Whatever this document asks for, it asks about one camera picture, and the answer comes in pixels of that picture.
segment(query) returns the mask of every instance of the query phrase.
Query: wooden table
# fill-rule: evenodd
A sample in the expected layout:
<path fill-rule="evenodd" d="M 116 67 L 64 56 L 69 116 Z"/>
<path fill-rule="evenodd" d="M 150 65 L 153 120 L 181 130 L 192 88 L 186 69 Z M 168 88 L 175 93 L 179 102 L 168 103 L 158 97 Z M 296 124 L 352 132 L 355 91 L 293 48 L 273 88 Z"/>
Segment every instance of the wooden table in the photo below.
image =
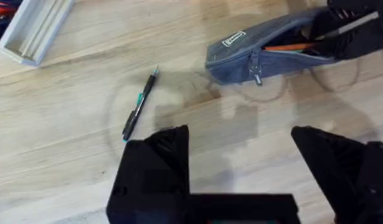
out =
<path fill-rule="evenodd" d="M 209 43 L 318 4 L 79 0 L 40 68 L 0 54 L 0 224 L 107 223 L 122 127 L 157 64 L 134 138 L 189 124 L 192 192 L 291 193 L 304 223 L 331 223 L 290 129 L 383 141 L 383 52 L 260 88 L 204 70 Z"/>

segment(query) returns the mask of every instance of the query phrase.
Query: black object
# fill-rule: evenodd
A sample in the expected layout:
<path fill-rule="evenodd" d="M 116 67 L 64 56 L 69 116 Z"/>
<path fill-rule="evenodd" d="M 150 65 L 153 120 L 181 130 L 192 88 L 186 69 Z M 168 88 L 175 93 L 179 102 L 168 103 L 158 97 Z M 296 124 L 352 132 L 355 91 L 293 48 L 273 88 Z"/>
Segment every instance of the black object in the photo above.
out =
<path fill-rule="evenodd" d="M 135 129 L 137 120 L 139 119 L 139 116 L 141 115 L 141 112 L 143 110 L 144 103 L 145 103 L 148 95 L 150 94 L 153 86 L 154 86 L 154 83 L 155 83 L 155 80 L 156 80 L 157 74 L 158 74 L 158 69 L 159 69 L 159 67 L 157 66 L 157 69 L 154 71 L 154 74 L 150 75 L 150 77 L 146 83 L 146 86 L 143 89 L 143 92 L 139 95 L 139 98 L 138 98 L 137 104 L 136 104 L 136 109 L 133 110 L 128 117 L 127 123 L 125 124 L 125 127 L 122 131 L 122 134 L 124 135 L 123 136 L 124 141 L 129 140 L 132 132 Z"/>
<path fill-rule="evenodd" d="M 383 143 L 362 144 L 311 127 L 293 128 L 292 137 L 337 224 L 383 224 Z M 187 126 L 129 141 L 106 212 L 111 224 L 300 223 L 292 195 L 191 194 Z"/>
<path fill-rule="evenodd" d="M 289 194 L 191 194 L 188 137 L 187 126 L 181 126 L 127 143 L 107 206 L 111 224 L 300 223 Z"/>
<path fill-rule="evenodd" d="M 324 35 L 373 12 L 378 13 L 378 18 L 325 39 L 311 50 L 317 55 L 345 60 L 383 49 L 383 0 L 328 0 L 328 10 L 316 18 L 311 37 Z"/>
<path fill-rule="evenodd" d="M 295 127 L 292 137 L 339 224 L 383 223 L 383 143 Z"/>

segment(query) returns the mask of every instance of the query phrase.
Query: pencil case label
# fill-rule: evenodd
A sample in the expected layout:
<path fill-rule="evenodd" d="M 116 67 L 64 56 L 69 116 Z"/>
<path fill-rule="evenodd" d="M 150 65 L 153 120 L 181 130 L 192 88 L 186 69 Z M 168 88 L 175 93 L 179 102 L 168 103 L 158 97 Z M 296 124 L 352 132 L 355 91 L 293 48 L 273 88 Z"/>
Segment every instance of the pencil case label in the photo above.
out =
<path fill-rule="evenodd" d="M 245 32 L 239 31 L 231 37 L 227 38 L 226 40 L 222 41 L 222 44 L 227 47 L 230 47 L 231 44 L 233 44 L 236 40 L 240 39 L 241 37 L 244 37 L 245 35 Z"/>

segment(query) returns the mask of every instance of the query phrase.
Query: gray pencil case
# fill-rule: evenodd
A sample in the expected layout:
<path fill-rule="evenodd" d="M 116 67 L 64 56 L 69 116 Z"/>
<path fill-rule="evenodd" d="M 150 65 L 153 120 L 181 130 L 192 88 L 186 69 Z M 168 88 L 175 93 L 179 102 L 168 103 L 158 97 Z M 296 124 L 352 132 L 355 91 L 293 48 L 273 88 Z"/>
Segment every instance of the gray pencil case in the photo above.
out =
<path fill-rule="evenodd" d="M 309 26 L 323 8 L 282 16 L 239 31 L 208 47 L 206 68 L 222 84 L 242 83 L 335 63 L 328 57 L 294 51 L 267 51 L 263 46 L 293 29 Z"/>

